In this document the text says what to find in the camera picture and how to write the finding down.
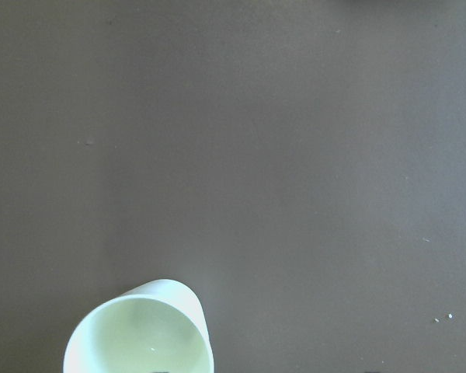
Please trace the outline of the pale yellow cup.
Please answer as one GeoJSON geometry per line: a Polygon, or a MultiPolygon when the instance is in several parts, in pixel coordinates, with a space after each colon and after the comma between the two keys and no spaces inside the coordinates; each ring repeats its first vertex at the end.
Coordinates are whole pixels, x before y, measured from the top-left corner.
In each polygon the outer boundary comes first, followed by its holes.
{"type": "Polygon", "coordinates": [[[74,329],[64,372],[212,372],[203,307],[185,284],[150,281],[94,308],[74,329]]]}

